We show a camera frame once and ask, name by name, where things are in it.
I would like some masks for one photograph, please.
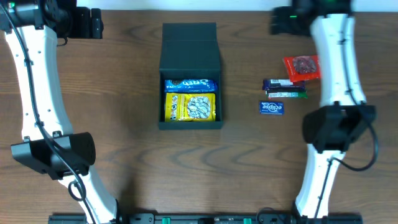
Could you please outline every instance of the wooden table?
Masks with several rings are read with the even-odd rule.
[[[377,164],[363,173],[340,167],[331,212],[361,212],[366,223],[398,219],[398,14],[357,13],[356,55],[363,90],[376,105]],[[269,35],[269,12],[103,11],[103,40],[70,39],[57,49],[64,104],[76,133],[90,132],[95,166],[125,212],[255,213],[289,210],[304,175],[301,124],[318,108],[283,99],[285,115],[258,113],[263,78],[286,78],[282,57],[311,55],[311,39]],[[217,22],[223,58],[225,124],[212,131],[159,131],[159,59],[163,22]],[[9,47],[0,38],[0,223],[46,223],[52,213],[81,213],[65,187],[16,162],[22,106]],[[360,166],[370,135],[346,161]]]

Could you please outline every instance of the blue oreo wrapper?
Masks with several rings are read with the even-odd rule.
[[[260,114],[276,114],[283,115],[285,113],[284,104],[282,102],[260,101]]]
[[[209,93],[217,90],[213,80],[165,80],[166,93]]]

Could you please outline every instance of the snack package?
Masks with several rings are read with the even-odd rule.
[[[307,92],[278,92],[278,93],[268,93],[266,91],[266,96],[268,99],[272,98],[308,98]]]
[[[214,93],[166,93],[165,121],[215,121]]]
[[[284,104],[282,102],[260,101],[260,114],[276,114],[283,115],[285,113]]]
[[[285,57],[283,61],[291,82],[320,78],[317,55]]]
[[[305,91],[305,84],[304,81],[292,83],[289,79],[265,79],[262,89]]]
[[[272,88],[266,90],[266,93],[300,93],[300,92],[307,92],[306,90],[296,90],[294,88]]]
[[[213,80],[165,80],[166,93],[209,93],[217,90]]]

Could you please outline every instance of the red package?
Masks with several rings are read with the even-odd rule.
[[[317,55],[284,57],[284,63],[291,82],[321,77]]]

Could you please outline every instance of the dark green box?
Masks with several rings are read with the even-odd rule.
[[[215,23],[163,24],[159,72],[159,129],[221,129],[221,62]],[[216,121],[165,122],[164,81],[189,78],[217,83]]]

